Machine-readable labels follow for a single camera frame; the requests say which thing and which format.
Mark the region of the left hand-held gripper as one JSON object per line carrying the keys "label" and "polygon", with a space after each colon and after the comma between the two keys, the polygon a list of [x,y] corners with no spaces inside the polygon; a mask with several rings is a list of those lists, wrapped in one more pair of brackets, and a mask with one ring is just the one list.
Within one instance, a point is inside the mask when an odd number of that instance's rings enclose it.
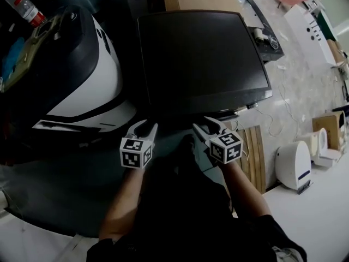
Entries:
{"label": "left hand-held gripper", "polygon": [[152,159],[153,146],[158,131],[158,124],[155,123],[147,137],[140,137],[136,130],[146,123],[147,120],[133,124],[122,138],[119,147],[121,166],[132,169],[145,169]]}

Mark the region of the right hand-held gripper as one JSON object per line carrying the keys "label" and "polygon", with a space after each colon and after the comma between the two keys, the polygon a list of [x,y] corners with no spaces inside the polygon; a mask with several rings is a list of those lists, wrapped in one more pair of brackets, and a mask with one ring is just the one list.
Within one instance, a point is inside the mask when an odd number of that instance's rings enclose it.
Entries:
{"label": "right hand-held gripper", "polygon": [[243,140],[232,131],[228,131],[227,126],[212,117],[205,116],[206,128],[201,128],[196,123],[192,124],[193,130],[207,147],[212,158],[222,164],[230,163],[242,156]]}

